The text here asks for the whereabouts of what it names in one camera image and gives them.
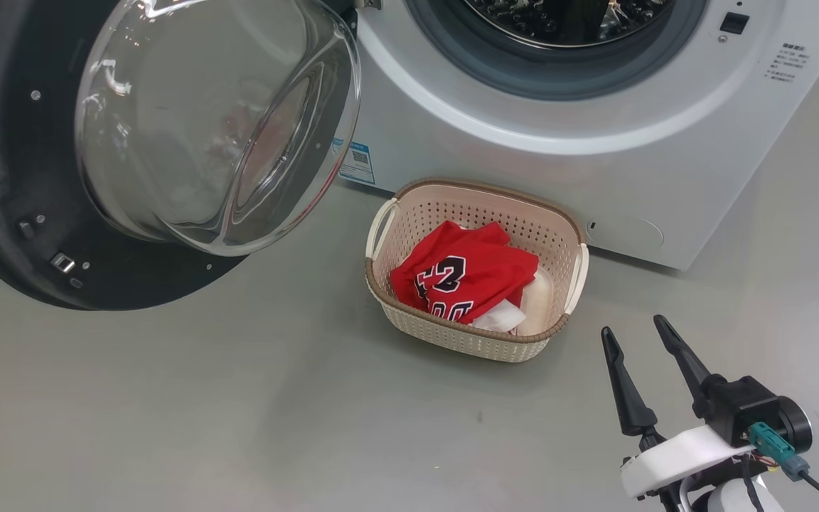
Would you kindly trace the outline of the black round washer door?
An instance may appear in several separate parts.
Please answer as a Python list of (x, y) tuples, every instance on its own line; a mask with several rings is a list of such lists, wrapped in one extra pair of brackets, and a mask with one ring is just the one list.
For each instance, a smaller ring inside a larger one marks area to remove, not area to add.
[(354, 0), (0, 0), (0, 280), (207, 287), (309, 216), (358, 121)]

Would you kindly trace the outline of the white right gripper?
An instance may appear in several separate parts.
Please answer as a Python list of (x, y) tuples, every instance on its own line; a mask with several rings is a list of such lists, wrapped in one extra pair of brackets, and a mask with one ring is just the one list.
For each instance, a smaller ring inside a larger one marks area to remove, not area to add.
[[(676, 328), (663, 315), (653, 323), (669, 354), (672, 354), (695, 404), (705, 404), (703, 382), (711, 375)], [(610, 376), (621, 433), (627, 437), (651, 437), (657, 417), (641, 398), (624, 363), (610, 327), (601, 329), (602, 349)], [(621, 466), (621, 483), (628, 498), (657, 498), (665, 512), (695, 512), (692, 492), (714, 490), (742, 477), (742, 460), (751, 445), (732, 447), (711, 427), (695, 427), (628, 458)]]

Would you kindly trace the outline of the red basketball jersey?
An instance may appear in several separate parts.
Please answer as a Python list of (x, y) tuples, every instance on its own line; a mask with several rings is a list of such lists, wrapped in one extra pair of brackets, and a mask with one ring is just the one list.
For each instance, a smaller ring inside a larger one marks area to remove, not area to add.
[(494, 333), (514, 333), (526, 320), (524, 289), (539, 258), (510, 246), (498, 223), (464, 229), (445, 221), (390, 273), (403, 304), (436, 318)]

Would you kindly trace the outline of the white front-load washing machine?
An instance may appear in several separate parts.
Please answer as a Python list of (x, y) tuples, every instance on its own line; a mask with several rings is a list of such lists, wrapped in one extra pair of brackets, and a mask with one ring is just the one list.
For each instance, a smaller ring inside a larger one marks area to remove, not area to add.
[(685, 271), (819, 77), (819, 0), (351, 0), (375, 184), (516, 189)]

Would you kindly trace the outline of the cream perforated laundry basket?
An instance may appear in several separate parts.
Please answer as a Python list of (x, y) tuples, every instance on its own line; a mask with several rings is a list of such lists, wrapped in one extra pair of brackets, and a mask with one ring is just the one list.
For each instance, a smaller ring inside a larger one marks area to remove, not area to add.
[[(465, 229), (498, 223), (511, 246), (539, 257), (534, 282), (523, 295), (527, 320), (517, 333), (494, 333), (438, 319), (397, 298), (390, 273), (446, 220)], [(513, 189), (462, 179), (426, 178), (401, 188), (380, 207), (366, 240), (368, 289), (397, 330), (433, 346), (504, 363), (536, 357), (568, 324), (588, 269), (586, 233), (566, 208)]]

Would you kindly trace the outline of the blue energy label sticker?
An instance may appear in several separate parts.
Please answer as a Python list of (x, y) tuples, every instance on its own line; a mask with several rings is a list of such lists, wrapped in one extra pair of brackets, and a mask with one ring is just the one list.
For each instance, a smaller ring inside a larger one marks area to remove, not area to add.
[(338, 170), (341, 178), (367, 185), (376, 183), (368, 146), (357, 142), (346, 145), (343, 139), (336, 137), (332, 143), (332, 150), (337, 154), (342, 150), (346, 151)]

